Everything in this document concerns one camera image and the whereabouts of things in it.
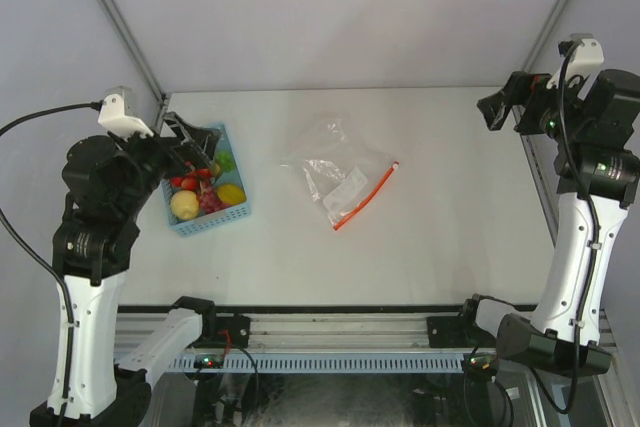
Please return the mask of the green fake grape bunch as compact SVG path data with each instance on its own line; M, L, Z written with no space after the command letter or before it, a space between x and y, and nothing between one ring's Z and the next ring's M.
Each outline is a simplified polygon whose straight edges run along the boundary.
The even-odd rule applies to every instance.
M216 154L214 160L214 173L216 176L233 172L236 169L235 159L230 151L220 151Z

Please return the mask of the red fake strawberries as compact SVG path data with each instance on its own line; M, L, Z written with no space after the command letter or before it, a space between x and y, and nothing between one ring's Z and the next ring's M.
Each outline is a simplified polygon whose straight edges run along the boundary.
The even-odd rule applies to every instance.
M195 169L188 172L185 176L172 177L169 179L169 183L176 191L202 192L212 185L211 181L214 179L218 169L216 164L213 164L213 166L214 170L210 168Z

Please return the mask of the yellow fake lemon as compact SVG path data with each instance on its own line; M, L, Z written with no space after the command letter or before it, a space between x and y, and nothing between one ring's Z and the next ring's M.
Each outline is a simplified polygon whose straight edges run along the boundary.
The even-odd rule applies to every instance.
M244 190L232 183L218 185L216 195L223 204L228 206L237 206L247 201Z

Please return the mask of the red fake grape bunch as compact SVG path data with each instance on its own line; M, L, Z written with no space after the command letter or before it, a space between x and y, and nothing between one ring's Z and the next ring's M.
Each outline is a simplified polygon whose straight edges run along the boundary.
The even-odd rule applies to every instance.
M215 190L211 186L202 187L200 189L198 199L200 210L205 215L218 212L226 208L226 204L219 199Z

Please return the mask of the yellow fake pear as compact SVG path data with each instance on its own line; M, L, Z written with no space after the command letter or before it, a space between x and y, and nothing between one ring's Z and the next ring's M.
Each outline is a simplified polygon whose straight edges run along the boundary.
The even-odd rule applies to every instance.
M176 192L170 201L172 214L180 221L190 221L198 217L200 203L195 192L181 190Z

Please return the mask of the clear zip top bag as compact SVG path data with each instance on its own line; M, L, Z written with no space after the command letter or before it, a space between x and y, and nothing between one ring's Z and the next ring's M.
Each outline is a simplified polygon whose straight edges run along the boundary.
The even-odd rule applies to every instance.
M306 188L337 231L377 196L399 161L366 143L350 118L326 114L292 132L280 166Z

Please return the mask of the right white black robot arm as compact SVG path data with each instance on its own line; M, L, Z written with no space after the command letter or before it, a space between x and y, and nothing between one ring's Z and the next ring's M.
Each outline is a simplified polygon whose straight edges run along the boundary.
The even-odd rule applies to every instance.
M557 103L543 77L516 72L499 93L482 99L490 116L498 104L522 104L516 132L545 133L558 144L559 225L549 277L538 305L526 314L490 296L474 295L459 321L461 338L480 346L494 337L501 359L557 375L583 377L608 371L600 347L599 310L611 252L634 203L639 159L626 149L639 114L639 78L601 71L585 99L574 87Z

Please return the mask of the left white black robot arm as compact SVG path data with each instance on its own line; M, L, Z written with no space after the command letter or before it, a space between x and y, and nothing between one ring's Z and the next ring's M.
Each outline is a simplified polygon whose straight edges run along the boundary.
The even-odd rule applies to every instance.
M32 426L137 426L178 354L218 337L214 303L183 296L138 348L114 359L137 217L163 179L210 166L221 138L218 129L192 126L173 112L165 122L169 137L108 133L67 153L68 193L52 240L52 270L62 282L57 367L48 399L30 413Z

